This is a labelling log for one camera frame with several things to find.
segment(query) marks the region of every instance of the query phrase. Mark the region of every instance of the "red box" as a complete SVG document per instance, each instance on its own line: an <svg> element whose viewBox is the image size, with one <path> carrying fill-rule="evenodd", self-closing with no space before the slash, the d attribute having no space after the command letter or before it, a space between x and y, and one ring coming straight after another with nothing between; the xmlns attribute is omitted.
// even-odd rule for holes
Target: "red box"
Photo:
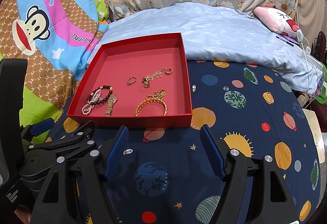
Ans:
<svg viewBox="0 0 327 224"><path fill-rule="evenodd" d="M143 77L161 69L171 68L172 74L141 83ZM130 77L136 82L127 84ZM107 103L97 105L89 115L82 114L87 97L98 87L110 85L117 102L112 115L105 116ZM135 116L137 106L148 94L166 89L163 100L167 115L159 103L149 103ZM105 97L108 90L102 91ZM103 127L169 128L189 127L192 120L190 83L183 41L180 33L137 37L104 44L93 58L73 97L67 115L80 124L93 120Z"/></svg>

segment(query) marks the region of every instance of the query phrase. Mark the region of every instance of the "light blue bedsheet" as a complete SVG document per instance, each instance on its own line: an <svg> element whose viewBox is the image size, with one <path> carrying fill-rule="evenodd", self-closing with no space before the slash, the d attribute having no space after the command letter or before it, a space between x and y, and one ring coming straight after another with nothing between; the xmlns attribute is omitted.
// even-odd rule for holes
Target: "light blue bedsheet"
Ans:
<svg viewBox="0 0 327 224"><path fill-rule="evenodd" d="M323 71L308 62L301 49L277 39L261 21L236 9L184 2L162 9L137 12L109 27L92 51L101 44L146 35L181 32L188 60L237 62L269 67L289 86L315 94Z"/></svg>

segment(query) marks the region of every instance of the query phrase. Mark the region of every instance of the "black pen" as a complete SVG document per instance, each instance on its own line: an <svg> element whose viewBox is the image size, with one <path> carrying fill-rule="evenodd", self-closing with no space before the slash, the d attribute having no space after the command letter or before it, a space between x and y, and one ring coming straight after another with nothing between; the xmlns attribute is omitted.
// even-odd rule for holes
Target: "black pen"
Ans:
<svg viewBox="0 0 327 224"><path fill-rule="evenodd" d="M276 38L279 38L280 40L286 42L288 45L294 47L294 45L293 45L292 43L289 43L288 41L286 41L286 40L284 40L284 39L282 39L282 38L280 38L280 37L278 37L278 36L276 36Z"/></svg>

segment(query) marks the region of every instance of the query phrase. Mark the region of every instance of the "silver ring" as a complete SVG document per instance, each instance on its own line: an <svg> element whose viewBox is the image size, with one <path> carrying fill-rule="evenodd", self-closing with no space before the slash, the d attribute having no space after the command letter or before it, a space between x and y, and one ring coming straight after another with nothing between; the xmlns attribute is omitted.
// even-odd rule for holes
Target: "silver ring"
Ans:
<svg viewBox="0 0 327 224"><path fill-rule="evenodd" d="M130 77L130 78L127 80L127 85L131 85L131 84L133 84L133 83L135 83L135 82L136 82L136 77Z"/></svg>

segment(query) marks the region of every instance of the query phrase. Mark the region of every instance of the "metal screw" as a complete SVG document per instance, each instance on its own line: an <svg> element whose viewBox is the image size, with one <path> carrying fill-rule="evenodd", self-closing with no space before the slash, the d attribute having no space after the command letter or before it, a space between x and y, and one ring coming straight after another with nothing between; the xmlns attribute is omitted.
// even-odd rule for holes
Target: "metal screw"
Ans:
<svg viewBox="0 0 327 224"><path fill-rule="evenodd" d="M238 156L238 155L240 154L240 152L239 152L237 149L232 149L232 150L231 150L231 154L232 154L233 156Z"/></svg>
<svg viewBox="0 0 327 224"><path fill-rule="evenodd" d="M63 163L64 161L65 161L65 158L64 157L57 158L57 162L58 163Z"/></svg>
<svg viewBox="0 0 327 224"><path fill-rule="evenodd" d="M271 156L265 156L264 159L268 162L272 162L272 157Z"/></svg>
<svg viewBox="0 0 327 224"><path fill-rule="evenodd" d="M90 152L90 155L91 155L92 157L96 157L97 155L99 155L99 151L98 151L98 150L92 150L92 151Z"/></svg>

